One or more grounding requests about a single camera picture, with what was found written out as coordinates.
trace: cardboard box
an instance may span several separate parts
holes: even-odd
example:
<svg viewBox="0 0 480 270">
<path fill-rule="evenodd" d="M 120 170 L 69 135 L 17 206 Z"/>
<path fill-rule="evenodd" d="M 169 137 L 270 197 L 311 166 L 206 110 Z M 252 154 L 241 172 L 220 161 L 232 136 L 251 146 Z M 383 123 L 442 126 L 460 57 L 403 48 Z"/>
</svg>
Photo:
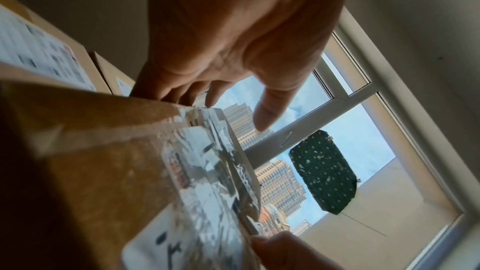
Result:
<svg viewBox="0 0 480 270">
<path fill-rule="evenodd" d="M 3 80 L 110 93 L 81 44 L 16 0 L 0 0 L 0 62 Z"/>
<path fill-rule="evenodd" d="M 96 52 L 89 52 L 90 57 L 100 71 L 103 79 L 114 95 L 129 96 L 135 81 L 117 69 L 113 64 Z"/>
<path fill-rule="evenodd" d="M 0 81 L 0 159 L 6 268 L 259 267 L 260 184 L 219 109 Z"/>
</svg>

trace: blue sky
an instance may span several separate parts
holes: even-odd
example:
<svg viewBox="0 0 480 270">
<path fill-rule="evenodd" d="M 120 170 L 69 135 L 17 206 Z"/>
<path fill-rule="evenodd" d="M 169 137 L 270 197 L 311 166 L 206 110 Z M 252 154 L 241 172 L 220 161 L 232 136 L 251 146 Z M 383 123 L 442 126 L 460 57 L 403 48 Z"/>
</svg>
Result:
<svg viewBox="0 0 480 270">
<path fill-rule="evenodd" d="M 347 93 L 352 93 L 352 90 L 348 87 L 328 57 L 323 55 L 323 59 L 337 76 Z M 257 79 L 253 76 L 249 77 L 227 90 L 215 107 L 225 109 L 235 103 L 239 105 L 246 103 L 253 110 L 260 100 L 263 89 L 264 86 Z M 329 97 L 327 94 L 315 77 L 311 75 L 292 100 L 285 114 L 271 129 L 278 131 L 286 127 L 300 117 L 323 105 L 328 100 Z M 395 157 L 372 119 L 360 104 L 327 124 L 322 130 L 327 131 L 328 134 L 333 137 L 333 142 L 340 149 L 357 177 L 361 179 L 362 184 Z M 289 151 L 290 150 L 283 152 L 276 158 L 284 160 L 292 168 L 295 168 L 288 155 Z M 305 188 L 307 194 L 306 200 L 302 203 L 301 208 L 287 218 L 287 222 L 292 229 L 303 220 L 307 220 L 313 225 L 327 214 L 313 199 L 307 186 L 297 173 L 297 170 L 294 169 L 293 171 L 297 180 Z"/>
</svg>

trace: hand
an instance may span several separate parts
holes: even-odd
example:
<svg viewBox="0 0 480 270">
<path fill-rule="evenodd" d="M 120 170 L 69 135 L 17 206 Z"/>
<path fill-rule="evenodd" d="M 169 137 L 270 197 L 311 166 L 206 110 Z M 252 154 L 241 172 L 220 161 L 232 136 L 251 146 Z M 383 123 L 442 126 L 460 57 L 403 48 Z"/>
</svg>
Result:
<svg viewBox="0 0 480 270">
<path fill-rule="evenodd" d="M 321 58 L 344 0 L 148 0 L 149 52 L 132 96 L 213 106 L 254 75 L 253 122 L 267 129 Z"/>
<path fill-rule="evenodd" d="M 266 238 L 253 236 L 251 246 L 267 270 L 342 270 L 290 232 Z"/>
</svg>

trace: label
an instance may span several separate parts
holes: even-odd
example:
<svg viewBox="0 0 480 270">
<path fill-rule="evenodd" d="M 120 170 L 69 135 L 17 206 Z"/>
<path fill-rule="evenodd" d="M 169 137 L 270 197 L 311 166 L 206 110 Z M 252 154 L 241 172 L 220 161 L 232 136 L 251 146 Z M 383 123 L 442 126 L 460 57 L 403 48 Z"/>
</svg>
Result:
<svg viewBox="0 0 480 270">
<path fill-rule="evenodd" d="M 68 45 L 1 5 L 0 62 L 96 91 Z"/>
<path fill-rule="evenodd" d="M 125 269 L 184 269 L 196 234 L 183 224 L 185 215 L 175 206 L 179 204 L 169 204 L 126 244 L 121 254 Z"/>
<path fill-rule="evenodd" d="M 120 92 L 123 96 L 127 96 L 127 97 L 130 96 L 130 92 L 132 91 L 131 86 L 121 81 L 118 77 L 116 77 L 116 83 L 120 87 Z"/>
</svg>

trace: green fabric with white dots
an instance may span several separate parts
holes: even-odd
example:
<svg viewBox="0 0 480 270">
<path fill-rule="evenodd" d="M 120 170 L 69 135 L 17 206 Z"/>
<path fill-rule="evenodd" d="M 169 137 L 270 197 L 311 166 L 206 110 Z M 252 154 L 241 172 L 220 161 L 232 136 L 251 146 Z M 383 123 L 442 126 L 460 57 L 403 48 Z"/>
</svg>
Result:
<svg viewBox="0 0 480 270">
<path fill-rule="evenodd" d="M 355 197 L 357 177 L 327 132 L 313 133 L 288 155 L 322 210 L 338 215 Z"/>
</svg>

